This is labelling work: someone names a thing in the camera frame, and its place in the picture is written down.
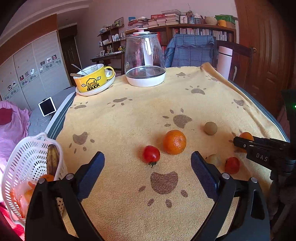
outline brown banana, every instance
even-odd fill
[[[57,166],[59,164],[59,152],[54,144],[48,146],[47,156],[46,156],[46,168],[47,174],[55,176],[57,171]]]

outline glass kettle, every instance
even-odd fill
[[[156,86],[164,81],[165,60],[157,33],[144,31],[126,36],[125,73],[137,87]]]

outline tablecloth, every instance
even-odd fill
[[[218,126],[213,136],[203,131],[208,121]],[[174,129],[187,139],[186,149],[178,155],[162,147],[164,135]],[[263,192],[268,191],[270,171],[246,159],[232,143],[245,131],[284,140],[247,96],[206,63],[167,68],[164,82],[155,87],[137,88],[120,76],[102,93],[77,95],[57,141],[69,172],[75,173],[97,151],[105,155],[105,166],[82,205],[106,241],[190,240],[214,204],[191,168],[194,151],[204,158],[219,153],[221,172],[225,159],[236,156],[242,167],[233,178],[254,176]],[[161,153],[153,168],[142,161],[146,145]],[[219,235],[227,232],[237,201]],[[64,222],[75,235],[68,215]]]

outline white plate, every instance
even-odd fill
[[[114,76],[112,79],[108,80],[108,81],[107,81],[104,85],[102,85],[101,87],[96,88],[96,89],[94,89],[94,90],[92,90],[92,91],[83,92],[83,93],[81,93],[81,92],[78,90],[78,88],[76,87],[76,93],[78,93],[78,94],[80,94],[80,95],[82,95],[82,96],[96,95],[96,94],[98,94],[98,93],[104,91],[105,89],[109,88],[109,87],[113,84],[114,80],[115,80],[115,76]]]

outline pink bedding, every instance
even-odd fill
[[[0,126],[0,183],[6,163],[17,143],[28,136],[29,111],[21,110],[9,101],[0,101],[0,109],[12,109],[12,120],[10,123]]]

